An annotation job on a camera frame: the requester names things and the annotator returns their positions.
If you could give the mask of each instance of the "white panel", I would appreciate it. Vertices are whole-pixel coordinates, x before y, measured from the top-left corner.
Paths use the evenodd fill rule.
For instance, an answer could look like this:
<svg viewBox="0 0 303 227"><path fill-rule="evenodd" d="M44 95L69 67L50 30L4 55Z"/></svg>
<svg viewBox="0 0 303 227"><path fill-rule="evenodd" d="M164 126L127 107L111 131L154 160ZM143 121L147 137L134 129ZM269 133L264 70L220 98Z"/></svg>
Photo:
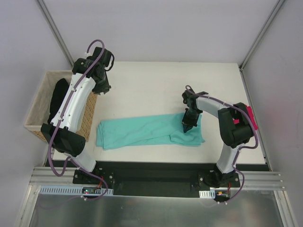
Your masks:
<svg viewBox="0 0 303 227"><path fill-rule="evenodd" d="M46 0L74 59L241 63L277 0Z"/></svg>
<svg viewBox="0 0 303 227"><path fill-rule="evenodd" d="M303 1L289 0L245 68L266 152L303 226Z"/></svg>
<svg viewBox="0 0 303 227"><path fill-rule="evenodd" d="M117 61L108 72L108 80L112 89L97 98L89 141L85 146L98 161L216 163L223 141L218 119L208 113L202 116L202 135L206 142L198 147L150 145L103 150L95 147L97 127L101 120L184 113L186 105L181 95L187 84L196 92L207 91L228 103L248 104L235 63ZM254 144L255 140L251 138L249 145ZM56 152L54 159L66 159L66 156ZM264 164L261 147L244 149L238 163Z"/></svg>
<svg viewBox="0 0 303 227"><path fill-rule="evenodd" d="M0 31L0 226L12 227L46 147L24 120L45 71L68 64L33 0L1 2Z"/></svg>

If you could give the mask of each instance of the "white table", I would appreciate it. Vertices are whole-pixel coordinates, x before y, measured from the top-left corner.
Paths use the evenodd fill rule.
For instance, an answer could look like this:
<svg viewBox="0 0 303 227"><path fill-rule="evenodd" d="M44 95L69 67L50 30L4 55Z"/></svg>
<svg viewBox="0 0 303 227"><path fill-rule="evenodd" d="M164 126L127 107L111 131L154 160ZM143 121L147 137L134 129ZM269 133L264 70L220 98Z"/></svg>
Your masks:
<svg viewBox="0 0 303 227"><path fill-rule="evenodd" d="M215 163L223 142L218 120L208 113L202 115L205 143L199 147L154 145L102 150L96 147L97 126L101 120L184 112L186 105L181 95L185 85L226 102L248 105L238 65L234 63L115 62L108 80L112 89L97 99L86 144L99 161ZM254 143L254 138L250 139L249 145ZM53 158L63 160L66 156L55 152ZM238 163L264 164L261 147L243 149Z"/></svg>

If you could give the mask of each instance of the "teal towel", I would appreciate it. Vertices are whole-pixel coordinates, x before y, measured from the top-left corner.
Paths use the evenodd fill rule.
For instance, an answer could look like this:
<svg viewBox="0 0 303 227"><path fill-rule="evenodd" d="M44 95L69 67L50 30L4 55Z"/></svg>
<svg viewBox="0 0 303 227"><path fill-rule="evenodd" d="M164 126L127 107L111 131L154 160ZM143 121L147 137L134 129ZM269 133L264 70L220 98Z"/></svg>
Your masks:
<svg viewBox="0 0 303 227"><path fill-rule="evenodd" d="M184 133L181 123L183 115L177 113L102 121L97 128L97 147L115 149L138 145L201 145L204 142L201 116L198 126Z"/></svg>

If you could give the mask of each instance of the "white wall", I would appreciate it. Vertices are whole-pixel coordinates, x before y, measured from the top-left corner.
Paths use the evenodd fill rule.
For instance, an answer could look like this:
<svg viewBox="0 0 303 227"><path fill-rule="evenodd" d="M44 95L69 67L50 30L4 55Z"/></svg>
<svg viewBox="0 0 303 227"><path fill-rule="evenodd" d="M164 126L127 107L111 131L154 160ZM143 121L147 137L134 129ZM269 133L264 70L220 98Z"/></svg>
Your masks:
<svg viewBox="0 0 303 227"><path fill-rule="evenodd" d="M230 63L243 61L276 1L45 0L74 60L101 38L117 61Z"/></svg>
<svg viewBox="0 0 303 227"><path fill-rule="evenodd" d="M244 69L270 163L303 226L303 1L288 0Z"/></svg>
<svg viewBox="0 0 303 227"><path fill-rule="evenodd" d="M69 65L34 0L0 7L0 226L12 227L46 144L24 120L46 70Z"/></svg>

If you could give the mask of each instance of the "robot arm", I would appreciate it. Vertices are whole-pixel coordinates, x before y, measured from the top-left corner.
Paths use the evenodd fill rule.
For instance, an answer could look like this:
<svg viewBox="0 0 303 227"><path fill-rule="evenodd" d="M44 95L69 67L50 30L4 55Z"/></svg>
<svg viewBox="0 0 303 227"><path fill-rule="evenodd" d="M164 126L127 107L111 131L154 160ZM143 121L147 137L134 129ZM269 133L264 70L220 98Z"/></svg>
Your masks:
<svg viewBox="0 0 303 227"><path fill-rule="evenodd" d="M85 149L85 138L76 134L76 131L89 94L92 91L95 94L101 92L105 94L111 88L107 79L107 70L105 69L105 67L109 66L110 59L113 57L110 51L104 49L98 62L87 72L88 68L99 57L101 51L102 48L96 47L92 56L86 59L79 58L75 62L69 89L57 114L50 124L43 124L41 127L41 132L47 142L51 143L56 126L59 125L52 147L71 157L74 162L88 172L92 172L95 169L96 161Z"/></svg>
<svg viewBox="0 0 303 227"><path fill-rule="evenodd" d="M244 115L236 110L192 93L186 90L182 94L183 103L188 106L182 119L184 133L197 126L199 115L203 111L219 120L220 135L223 140L222 152L215 164L214 171L203 178L205 184L218 188L235 176L234 167L238 158L238 150L253 136L253 129ZM207 95L208 93L201 92L198 94ZM237 103L234 106L248 114L245 104Z"/></svg>

